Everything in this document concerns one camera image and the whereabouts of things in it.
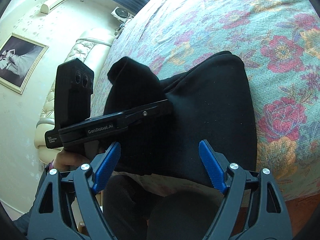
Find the person's left hand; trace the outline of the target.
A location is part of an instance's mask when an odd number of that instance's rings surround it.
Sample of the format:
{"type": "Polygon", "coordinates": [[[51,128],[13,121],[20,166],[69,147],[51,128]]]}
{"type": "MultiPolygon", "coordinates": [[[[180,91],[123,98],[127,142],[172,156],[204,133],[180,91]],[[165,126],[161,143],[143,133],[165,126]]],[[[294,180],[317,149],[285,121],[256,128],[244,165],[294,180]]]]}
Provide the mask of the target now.
{"type": "Polygon", "coordinates": [[[72,167],[79,167],[83,164],[89,164],[97,155],[104,153],[106,148],[98,147],[97,145],[85,145],[86,156],[76,152],[69,152],[64,148],[55,156],[49,165],[49,170],[56,169],[59,172],[70,171],[72,167]]]}

